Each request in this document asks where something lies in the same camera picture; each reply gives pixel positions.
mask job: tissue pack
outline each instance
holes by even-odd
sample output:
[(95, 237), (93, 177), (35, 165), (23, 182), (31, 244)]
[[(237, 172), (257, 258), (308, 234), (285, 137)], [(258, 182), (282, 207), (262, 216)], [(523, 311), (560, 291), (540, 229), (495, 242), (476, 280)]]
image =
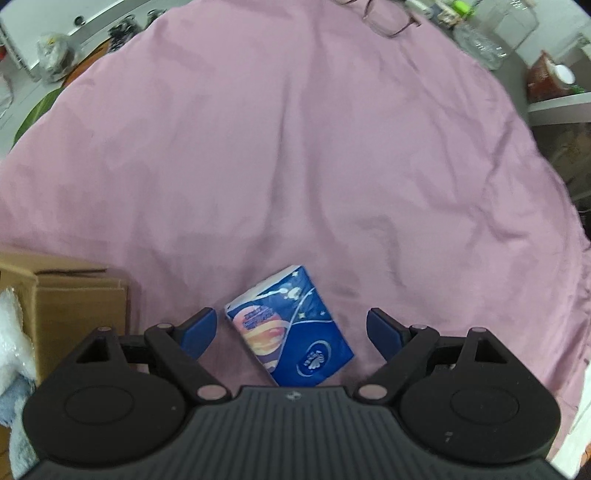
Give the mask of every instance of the tissue pack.
[(279, 386), (313, 387), (353, 358), (301, 265), (251, 288), (226, 315)]

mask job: pink bedsheet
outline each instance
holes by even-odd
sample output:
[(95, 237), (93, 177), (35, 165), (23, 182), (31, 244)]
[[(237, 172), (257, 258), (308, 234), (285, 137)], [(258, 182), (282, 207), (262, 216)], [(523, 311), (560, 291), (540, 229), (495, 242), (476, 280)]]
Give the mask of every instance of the pink bedsheet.
[[(303, 264), (355, 352), (381, 307), (490, 328), (557, 396), (589, 352), (589, 243), (502, 86), (424, 23), (393, 40), (330, 0), (174, 9), (58, 98), (0, 167), (0, 241), (108, 262), (131, 329)], [(203, 365), (268, 377), (220, 319)]]

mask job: glasses frame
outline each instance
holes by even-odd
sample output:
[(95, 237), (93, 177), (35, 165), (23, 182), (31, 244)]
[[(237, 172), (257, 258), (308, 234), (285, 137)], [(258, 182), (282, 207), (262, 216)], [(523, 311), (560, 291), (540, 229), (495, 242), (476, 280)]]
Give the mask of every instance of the glasses frame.
[[(346, 7), (347, 5), (350, 5), (352, 3), (355, 3), (358, 0), (348, 0), (345, 3), (341, 3), (338, 0), (334, 0), (334, 2), (337, 5), (341, 5), (342, 7)], [(402, 6), (402, 9), (406, 12), (406, 14), (408, 15), (408, 22), (406, 25), (404, 25), (400, 30), (396, 31), (396, 32), (386, 32), (385, 30), (377, 27), (376, 25), (373, 25), (371, 22), (368, 21), (369, 18), (369, 14), (371, 13), (371, 8), (372, 8), (372, 4), (375, 0), (368, 0), (367, 4), (365, 5), (365, 10), (363, 11), (363, 22), (368, 25), (374, 32), (376, 32), (378, 35), (380, 35), (381, 37), (384, 38), (394, 38), (396, 35), (400, 35), (403, 31), (405, 31), (408, 27), (410, 27), (411, 25), (416, 25), (416, 26), (420, 26), (421, 25), (421, 21), (419, 19), (417, 19), (405, 6)]]

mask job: eyeglasses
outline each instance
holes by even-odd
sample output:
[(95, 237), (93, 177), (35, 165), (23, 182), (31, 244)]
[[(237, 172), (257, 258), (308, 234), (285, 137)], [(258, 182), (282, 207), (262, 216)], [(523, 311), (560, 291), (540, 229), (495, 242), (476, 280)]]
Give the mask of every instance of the eyeglasses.
[[(351, 5), (357, 0), (333, 0), (339, 5)], [(368, 0), (363, 11), (363, 21), (378, 35), (394, 38), (411, 25), (419, 26), (417, 20), (406, 8), (391, 0)]]

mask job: box flap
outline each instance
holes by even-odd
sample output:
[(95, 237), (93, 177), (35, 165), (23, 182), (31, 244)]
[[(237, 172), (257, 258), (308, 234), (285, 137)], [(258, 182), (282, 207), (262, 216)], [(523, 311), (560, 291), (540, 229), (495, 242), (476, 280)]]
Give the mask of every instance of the box flap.
[(103, 272), (106, 270), (106, 266), (74, 258), (36, 254), (0, 245), (0, 270), (11, 270), (27, 276), (34, 276), (46, 273)]
[(104, 274), (43, 274), (37, 277), (37, 288), (122, 288), (127, 286), (125, 280), (102, 275)]

